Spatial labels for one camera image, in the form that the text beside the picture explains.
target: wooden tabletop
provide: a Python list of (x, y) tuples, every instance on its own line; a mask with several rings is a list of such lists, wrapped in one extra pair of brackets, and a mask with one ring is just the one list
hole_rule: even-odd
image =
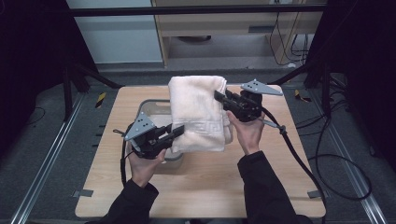
[[(239, 93), (239, 86), (228, 86)], [(147, 99), (169, 99), (167, 86), (123, 87), (120, 89), (97, 149), (84, 189), (93, 190), (91, 197), (80, 197), (78, 217), (105, 215), (122, 190), (120, 151), (122, 138), (114, 129), (125, 131), (134, 122), (140, 104)], [(264, 95), (262, 105), (281, 125), (298, 155), (309, 167), (303, 146), (283, 96)], [(223, 152), (192, 152), (183, 155), (178, 168), (157, 169), (150, 183), (160, 192), (151, 217), (246, 217), (243, 181), (236, 164), (244, 153), (236, 139)], [(321, 199), (309, 199), (307, 192), (316, 190), (314, 183), (292, 157), (278, 129), (265, 126), (260, 142), (268, 161), (288, 193), (297, 214), (322, 217)], [(131, 172), (126, 164), (127, 178)]]

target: black jacket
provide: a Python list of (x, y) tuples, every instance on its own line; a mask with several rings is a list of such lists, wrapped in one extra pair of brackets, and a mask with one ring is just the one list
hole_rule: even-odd
[[(294, 224), (297, 216), (289, 197), (262, 151), (244, 156), (238, 162), (244, 180), (249, 224)], [(159, 192), (147, 184), (144, 189), (129, 180), (108, 214), (87, 224), (149, 223), (149, 210)]]

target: white towel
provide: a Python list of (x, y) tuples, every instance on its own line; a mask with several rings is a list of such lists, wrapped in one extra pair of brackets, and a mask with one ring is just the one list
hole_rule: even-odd
[(233, 141), (233, 126), (214, 98), (215, 91), (224, 94), (226, 82), (216, 76), (171, 78), (172, 128), (184, 125), (184, 133), (173, 142), (173, 152), (223, 151)]

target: electrical wire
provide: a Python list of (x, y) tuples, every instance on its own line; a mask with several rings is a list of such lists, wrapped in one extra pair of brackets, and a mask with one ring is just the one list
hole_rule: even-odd
[(335, 94), (342, 94), (343, 96), (346, 96), (345, 91), (334, 91), (330, 94), (330, 97), (333, 97)]
[(324, 178), (323, 178), (323, 176), (321, 175), (321, 172), (320, 172), (320, 170), (319, 170), (319, 168), (318, 168), (318, 164), (317, 164), (318, 176), (319, 176), (320, 180), (323, 182), (323, 184), (324, 184), (329, 190), (331, 190), (334, 194), (336, 194), (336, 195), (338, 195), (338, 196), (340, 196), (340, 197), (342, 197), (342, 198), (348, 199), (348, 200), (350, 200), (350, 201), (361, 201), (361, 200), (364, 200), (364, 199), (366, 199), (366, 198), (368, 198), (368, 197), (370, 196), (370, 194), (371, 194), (372, 191), (373, 191), (372, 182), (371, 182), (370, 178), (367, 176), (367, 174), (364, 173), (364, 171), (359, 167), (359, 165), (358, 165), (356, 162), (351, 161), (351, 160), (349, 160), (349, 159), (347, 159), (347, 158), (345, 158), (345, 157), (342, 157), (342, 156), (339, 156), (339, 155), (334, 155), (334, 154), (318, 154), (318, 155), (316, 155), (316, 156), (314, 156), (314, 157), (309, 158), (308, 160), (309, 160), (309, 161), (311, 161), (311, 160), (316, 160), (316, 161), (317, 161), (319, 158), (322, 158), (322, 157), (334, 157), (334, 158), (338, 158), (338, 159), (341, 159), (341, 160), (343, 160), (343, 161), (347, 161), (347, 162), (351, 163), (352, 165), (354, 165), (354, 166), (361, 172), (361, 175), (364, 177), (364, 179), (365, 179), (365, 181), (366, 181), (366, 184), (367, 184), (367, 186), (368, 186), (367, 192), (366, 192), (363, 196), (361, 196), (361, 197), (350, 197), (350, 196), (348, 196), (348, 195), (345, 195), (345, 194), (343, 194), (343, 193), (340, 193), (339, 191), (337, 191), (337, 190), (335, 190), (334, 188), (332, 188), (332, 187), (330, 186), (330, 184), (327, 183), (327, 182), (324, 180)]
[(342, 87), (340, 87), (340, 86), (338, 86), (338, 85), (336, 85), (336, 84), (334, 84), (334, 83), (332, 83), (332, 82), (330, 82), (330, 87), (331, 87), (333, 90), (339, 90), (339, 91), (345, 91), (345, 90), (346, 90), (345, 88), (342, 88)]
[(294, 55), (296, 57), (300, 57), (300, 60), (299, 60), (300, 64), (303, 65), (303, 64), (305, 64), (306, 57), (308, 56), (308, 53), (309, 53), (309, 49), (308, 49), (309, 39), (308, 39), (308, 35), (304, 35), (304, 46), (303, 46), (303, 49), (294, 49), (294, 45), (295, 45), (295, 42), (297, 40), (297, 36), (298, 35), (295, 35), (294, 38), (293, 38), (293, 41), (291, 42), (290, 52), (291, 52), (292, 55)]
[[(280, 2), (279, 2), (278, 0), (275, 0), (275, 4), (280, 4)], [(279, 29), (279, 14), (280, 14), (279, 12), (276, 13), (276, 21), (275, 21), (275, 24), (274, 24), (274, 29), (273, 29), (273, 31), (272, 31), (271, 34), (270, 34), (270, 38), (269, 38), (270, 49), (271, 49), (271, 51), (273, 52), (275, 61), (276, 61), (276, 63), (277, 63), (278, 65), (287, 65), (287, 64), (289, 64), (289, 63), (296, 63), (296, 62), (299, 62), (299, 60), (291, 59), (291, 58), (288, 56), (288, 53), (286, 52), (285, 43), (283, 42), (282, 34), (280, 33), (280, 29)], [(290, 62), (288, 62), (288, 63), (280, 63), (280, 62), (277, 61), (277, 59), (276, 59), (276, 57), (275, 57), (275, 52), (274, 52), (274, 49), (273, 49), (273, 47), (272, 47), (272, 36), (273, 36), (274, 31), (275, 31), (276, 29), (277, 29), (277, 32), (278, 32), (278, 34), (279, 34), (280, 43), (282, 44), (283, 53), (284, 53), (284, 55), (286, 56), (286, 58), (290, 61)]]
[(346, 85), (344, 83), (342, 83), (341, 81), (339, 81), (337, 78), (330, 76), (331, 81), (338, 86), (340, 89), (345, 90), (346, 89)]
[[(358, 4), (358, 1), (359, 0), (355, 0), (355, 2), (353, 3), (353, 6), (349, 9), (349, 11), (345, 15), (345, 17), (337, 24), (337, 26), (334, 28), (332, 33), (330, 33), (329, 37), (324, 40), (324, 43), (320, 46), (320, 48), (316, 52), (316, 54), (313, 55), (313, 57), (311, 57), (312, 60), (310, 60), (304, 66), (311, 67), (313, 64), (315, 64), (317, 62), (323, 61), (324, 56), (326, 56), (326, 51), (330, 47), (329, 45), (332, 43), (332, 40), (334, 39), (335, 35), (341, 29), (341, 26), (348, 19), (348, 17), (352, 13), (353, 9), (355, 9), (356, 5)], [(297, 75), (300, 75), (302, 72), (306, 71), (306, 67), (304, 67), (304, 66), (300, 66), (300, 67), (296, 68), (294, 71), (288, 73), (287, 75), (285, 75), (275, 81), (268, 82), (267, 84), (280, 86), (280, 85), (284, 84), (285, 82), (289, 81), (291, 78), (296, 77)]]
[(33, 120), (33, 121), (27, 123), (26, 125), (35, 124), (35, 123), (39, 122), (41, 119), (43, 119), (44, 116), (46, 115), (46, 110), (45, 110), (43, 107), (37, 106), (37, 107), (35, 107), (35, 109), (41, 109), (41, 110), (43, 111), (43, 114), (41, 115), (40, 118), (38, 118), (38, 119), (36, 119), (36, 120)]
[[(336, 94), (336, 93), (344, 93), (344, 92), (343, 92), (343, 91), (335, 91), (335, 92), (332, 92), (331, 95), (334, 95), (334, 94)], [(334, 112), (334, 111), (336, 111), (336, 110), (342, 108), (342, 104), (348, 104), (348, 101), (347, 101), (347, 100), (340, 100), (339, 102), (333, 104), (333, 105), (332, 105), (332, 110), (331, 110), (331, 111)], [(306, 124), (306, 125), (304, 125), (304, 126), (301, 126), (300, 128), (303, 128), (303, 127), (307, 127), (307, 126), (309, 126), (309, 125), (312, 125), (313, 123), (318, 122), (318, 120), (319, 120), (319, 119), (322, 119), (322, 118), (325, 118), (324, 114), (312, 118), (312, 119), (314, 119), (314, 121), (311, 121), (310, 123), (308, 123), (308, 124)], [(315, 150), (315, 156), (309, 158), (308, 160), (311, 161), (311, 160), (315, 159), (315, 165), (316, 165), (316, 170), (317, 170), (317, 173), (318, 173), (318, 177), (319, 177), (320, 181), (321, 181), (331, 192), (333, 192), (334, 194), (336, 194), (336, 195), (338, 195), (338, 196), (340, 196), (340, 197), (342, 197), (342, 198), (344, 198), (344, 199), (348, 199), (348, 200), (350, 200), (350, 201), (361, 201), (361, 200), (364, 200), (364, 199), (366, 199), (367, 197), (369, 197), (369, 196), (371, 195), (371, 192), (373, 191), (373, 187), (372, 187), (372, 183), (371, 183), (370, 178), (364, 173), (364, 171), (359, 167), (359, 165), (358, 165), (357, 163), (355, 163), (354, 161), (351, 161), (351, 160), (349, 160), (349, 159), (347, 159), (347, 158), (345, 158), (345, 157), (339, 156), (339, 155), (333, 155), (333, 154), (318, 154), (318, 151), (319, 151), (319, 147), (320, 147), (320, 143), (321, 143), (323, 134), (324, 134), (325, 130), (328, 128), (328, 126), (330, 125), (330, 122), (331, 122), (331, 119), (330, 119), (330, 118), (326, 118), (325, 123), (324, 123), (324, 125), (323, 125), (321, 131), (320, 131), (320, 132), (316, 132), (316, 133), (320, 133), (320, 136), (319, 136), (319, 138), (318, 138), (318, 143), (317, 143), (317, 147), (316, 147), (316, 150)], [(316, 133), (304, 134), (304, 135), (300, 135), (300, 136), (307, 136), (307, 135), (316, 134)], [(347, 162), (351, 163), (352, 165), (354, 165), (354, 166), (361, 172), (361, 175), (364, 177), (364, 179), (365, 179), (365, 181), (366, 181), (366, 184), (367, 184), (367, 186), (368, 186), (367, 192), (366, 192), (363, 196), (361, 196), (361, 197), (351, 197), (351, 196), (345, 195), (345, 194), (342, 193), (342, 192), (339, 192), (339, 191), (335, 190), (335, 189), (323, 178), (323, 176), (322, 176), (322, 174), (321, 174), (321, 172), (320, 172), (320, 170), (319, 170), (318, 159), (319, 159), (319, 158), (322, 158), (322, 157), (334, 157), (334, 158), (338, 158), (338, 159), (347, 161)]]
[(125, 160), (129, 156), (125, 156), (125, 149), (126, 149), (126, 141), (122, 139), (122, 151), (121, 151), (121, 159), (120, 159), (120, 171), (121, 171), (121, 182), (122, 185), (125, 187), (126, 185), (126, 173), (125, 173)]
[(132, 152), (128, 153), (128, 154), (125, 156), (124, 159), (126, 160), (132, 153), (134, 153), (134, 152), (132, 151)]
[[(298, 156), (297, 152), (295, 151), (289, 137), (288, 137), (288, 133), (286, 132), (286, 128), (285, 126), (280, 126), (279, 123), (276, 121), (275, 117), (263, 106), (261, 106), (261, 111), (273, 122), (277, 125), (278, 129), (280, 130), (280, 134), (283, 136), (283, 139), (285, 140), (286, 145), (288, 146), (290, 153), (292, 154), (292, 156), (294, 157), (295, 160), (297, 160), (297, 162), (300, 164), (300, 166), (303, 168), (303, 170), (305, 171), (305, 173), (311, 178), (311, 180), (314, 182), (315, 186), (318, 189), (318, 192), (320, 194), (321, 200), (323, 202), (324, 207), (326, 208), (326, 197), (324, 195), (324, 191), (321, 187), (321, 185), (319, 184), (319, 182), (317, 181), (317, 179), (315, 178), (315, 176), (312, 174), (312, 172), (308, 169), (308, 167), (306, 167), (305, 163), (301, 160), (301, 158)], [(326, 221), (326, 215), (324, 215), (322, 217), (322, 224), (324, 224)]]

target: plastic container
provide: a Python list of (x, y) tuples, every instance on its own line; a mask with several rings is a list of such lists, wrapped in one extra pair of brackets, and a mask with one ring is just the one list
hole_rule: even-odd
[[(167, 126), (172, 123), (171, 105), (169, 100), (145, 100), (139, 106), (138, 114), (140, 112), (144, 112), (157, 127)], [(168, 148), (165, 154), (165, 161), (159, 166), (163, 168), (178, 168), (182, 161), (183, 153), (173, 153), (171, 149)]]

